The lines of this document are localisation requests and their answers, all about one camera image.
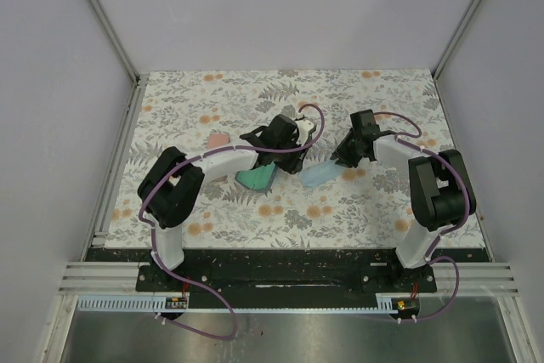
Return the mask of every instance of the tabletop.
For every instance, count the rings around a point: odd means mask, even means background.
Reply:
[[[453,147],[429,70],[154,71],[127,155],[105,246],[150,247],[150,232],[138,221],[136,190],[168,146],[200,154],[211,133],[231,140],[280,113],[317,104],[325,113],[321,139],[304,161],[326,161],[349,130],[355,111],[394,111],[423,130],[413,140],[431,150]],[[317,112],[304,112],[316,123]],[[383,129],[409,130],[410,124],[377,116]],[[185,220],[184,247],[396,247],[414,221],[408,179],[394,168],[362,160],[335,180],[304,189],[298,176],[278,171],[271,187],[249,190],[226,180],[202,187]],[[440,247],[484,247],[478,220],[445,237]]]

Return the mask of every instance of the gray wall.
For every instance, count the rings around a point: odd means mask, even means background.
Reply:
[[[470,0],[101,0],[140,72],[433,67]]]
[[[499,260],[544,347],[544,0],[486,0],[439,79]]]
[[[0,360],[81,255],[130,83],[85,0],[0,0]]]

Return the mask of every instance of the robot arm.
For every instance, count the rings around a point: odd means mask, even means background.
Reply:
[[[145,211],[158,223],[156,230],[157,251],[163,263],[174,269],[184,260],[182,228],[189,217],[201,187],[229,173],[252,170],[275,163],[288,173],[302,170],[308,149],[290,153],[283,150],[301,148],[311,139],[316,126],[302,114],[292,120],[282,114],[276,116],[268,127],[259,127],[241,136],[244,144],[210,150],[201,158],[180,168],[152,196]],[[258,152],[254,147],[266,150]],[[185,162],[186,156],[176,147],[166,148],[138,187],[138,196],[144,201],[161,180],[176,165]]]
[[[396,167],[401,177],[410,179],[411,207],[416,222],[395,249],[395,254],[401,269],[420,268],[427,262],[428,250],[438,235],[462,219],[465,201],[461,188],[438,159],[402,145],[391,131],[382,132],[372,110],[355,112],[350,117],[352,127],[332,159],[345,167],[357,167],[363,158],[380,161]],[[473,214],[476,200],[461,153],[445,150],[439,156],[461,177],[468,192],[469,214]],[[437,180],[447,182],[447,185],[439,187]]]

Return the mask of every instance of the pink sponge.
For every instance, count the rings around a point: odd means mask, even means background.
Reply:
[[[219,146],[225,146],[230,143],[230,136],[228,133],[210,133],[207,137],[207,148],[213,149]],[[227,179],[226,176],[213,180],[214,182],[224,182]]]

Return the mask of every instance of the floor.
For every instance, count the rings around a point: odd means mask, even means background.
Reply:
[[[127,155],[105,246],[147,248],[149,231],[137,219],[136,189],[157,156],[176,145],[202,153],[210,133],[238,135],[267,125],[277,114],[292,116],[306,102],[325,112],[321,140],[304,166],[327,160],[349,129],[349,113],[394,111],[424,131],[420,145],[452,147],[428,70],[157,71],[150,74]],[[316,121],[311,109],[305,111]],[[408,129],[379,116],[382,129]],[[362,161],[358,169],[316,189],[279,171],[271,188],[246,190],[231,174],[207,184],[185,221],[185,247],[395,247],[410,228],[409,185],[392,168]],[[441,247],[483,247],[478,220],[442,240]]]
[[[425,299],[422,314],[438,308]],[[201,329],[227,333],[228,314],[179,318]],[[65,363],[160,361],[199,363],[514,362],[498,308],[490,298],[458,298],[437,320],[398,326],[361,315],[239,315],[236,340],[220,342],[152,314],[76,312],[66,342]]]

